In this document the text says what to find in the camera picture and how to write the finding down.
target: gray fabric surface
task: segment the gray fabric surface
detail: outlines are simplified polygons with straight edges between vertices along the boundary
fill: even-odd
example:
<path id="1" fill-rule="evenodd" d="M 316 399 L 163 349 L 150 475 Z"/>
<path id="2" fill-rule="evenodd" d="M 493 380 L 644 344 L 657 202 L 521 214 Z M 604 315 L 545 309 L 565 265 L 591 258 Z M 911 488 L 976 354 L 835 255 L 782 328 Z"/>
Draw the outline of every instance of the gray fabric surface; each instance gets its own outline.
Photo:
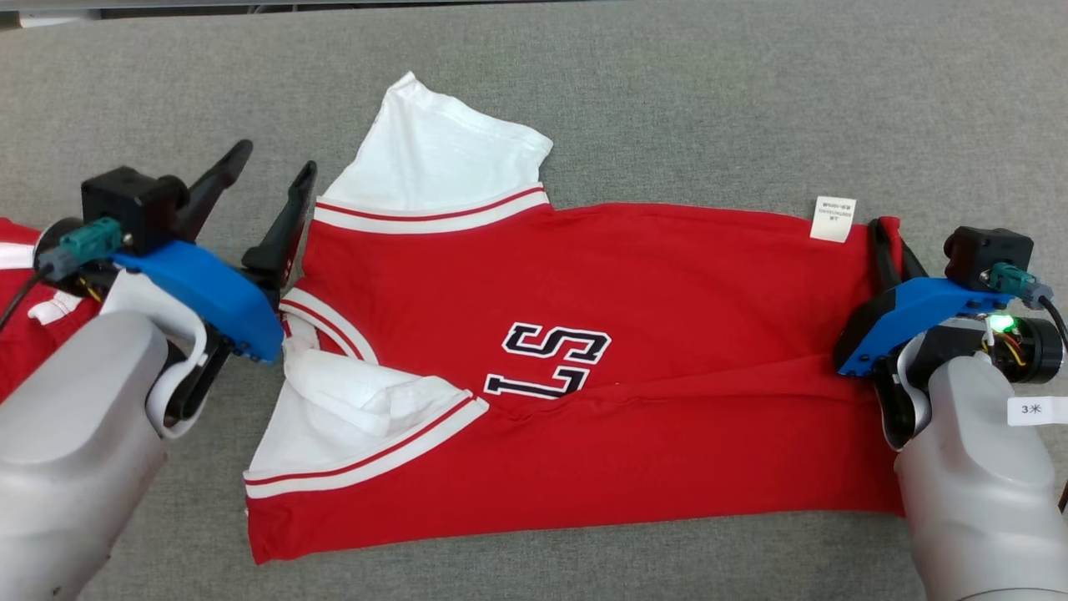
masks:
<path id="1" fill-rule="evenodd" d="M 0 213 L 43 226 L 77 212 L 88 176 L 126 163 L 189 180 L 249 137 L 255 153 L 202 235 L 237 259 L 301 163 L 318 161 L 325 189 L 412 69 L 552 138 L 543 177 L 557 206 L 808 216 L 817 194 L 858 197 L 859 219 L 901 216 L 932 270 L 958 224 L 1025 232 L 1034 268 L 1068 294 L 1065 31 L 1061 0 L 679 0 L 5 32 Z M 256 568 L 240 473 L 280 383 L 278 369 L 231 363 L 85 599 L 922 597 L 904 522 L 860 515 L 518 533 Z M 1068 394 L 1068 377 L 1042 391 Z M 1068 477 L 1068 436 L 1043 434 Z"/>

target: care label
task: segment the care label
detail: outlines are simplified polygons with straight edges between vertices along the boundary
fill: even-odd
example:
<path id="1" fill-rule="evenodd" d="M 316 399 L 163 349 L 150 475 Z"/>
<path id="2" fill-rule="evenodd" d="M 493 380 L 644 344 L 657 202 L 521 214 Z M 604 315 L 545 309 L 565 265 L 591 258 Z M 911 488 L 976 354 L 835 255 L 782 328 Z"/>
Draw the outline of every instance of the care label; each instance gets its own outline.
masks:
<path id="1" fill-rule="evenodd" d="M 812 218 L 808 237 L 828 241 L 846 241 L 853 226 L 857 201 L 851 197 L 821 195 L 816 199 L 816 215 Z"/>
<path id="2" fill-rule="evenodd" d="M 1011 397 L 1008 400 L 1009 426 L 1068 424 L 1068 398 Z"/>

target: cable connector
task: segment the cable connector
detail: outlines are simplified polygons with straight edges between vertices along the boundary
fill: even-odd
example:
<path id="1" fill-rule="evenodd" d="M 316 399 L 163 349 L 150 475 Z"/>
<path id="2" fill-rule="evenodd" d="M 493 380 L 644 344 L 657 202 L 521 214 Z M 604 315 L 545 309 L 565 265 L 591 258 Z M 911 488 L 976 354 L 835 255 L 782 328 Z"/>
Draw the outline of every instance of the cable connector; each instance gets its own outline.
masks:
<path id="1" fill-rule="evenodd" d="M 1053 288 L 1040 282 L 1037 276 L 1008 263 L 995 263 L 989 271 L 979 274 L 991 289 L 1011 294 L 1028 310 L 1041 310 L 1039 298 L 1053 298 Z"/>
<path id="2" fill-rule="evenodd" d="M 78 267 L 105 258 L 123 246 L 123 230 L 111 217 L 103 217 L 60 238 L 60 244 L 37 257 L 37 269 L 51 281 L 75 272 Z"/>

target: red jersey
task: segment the red jersey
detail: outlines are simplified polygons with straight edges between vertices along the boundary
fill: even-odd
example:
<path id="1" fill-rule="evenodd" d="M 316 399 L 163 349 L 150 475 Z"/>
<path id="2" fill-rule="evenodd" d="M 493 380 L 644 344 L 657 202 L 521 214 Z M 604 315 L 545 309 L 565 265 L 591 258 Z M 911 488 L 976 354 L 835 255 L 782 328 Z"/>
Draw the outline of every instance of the red jersey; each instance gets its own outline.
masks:
<path id="1" fill-rule="evenodd" d="M 519 138 L 519 154 L 540 143 L 411 81 L 339 183 L 404 154 L 395 138 L 368 149 L 390 110 L 447 109 L 464 133 Z M 871 295 L 866 227 L 838 243 L 768 212 L 557 210 L 536 183 L 437 207 L 423 202 L 433 186 L 402 202 L 366 179 L 356 201 L 339 183 L 282 302 L 286 384 L 246 473 L 257 563 L 521 529 L 900 511 L 878 401 L 830 358 Z M 898 222 L 885 223 L 899 258 Z"/>
<path id="2" fill-rule="evenodd" d="M 0 303 L 7 303 L 33 273 L 36 230 L 0 218 Z M 0 332 L 0 402 L 99 311 L 92 300 L 46 285 L 34 286 Z"/>

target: green light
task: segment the green light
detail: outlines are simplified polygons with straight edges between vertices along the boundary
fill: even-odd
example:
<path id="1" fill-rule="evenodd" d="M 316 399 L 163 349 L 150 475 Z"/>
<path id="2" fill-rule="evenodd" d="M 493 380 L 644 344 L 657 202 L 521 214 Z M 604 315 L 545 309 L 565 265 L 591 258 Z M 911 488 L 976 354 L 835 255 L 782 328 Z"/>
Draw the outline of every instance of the green light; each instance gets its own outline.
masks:
<path id="1" fill-rule="evenodd" d="M 1012 316 L 990 316 L 990 329 L 994 332 L 1008 332 L 1016 328 L 1016 318 Z"/>

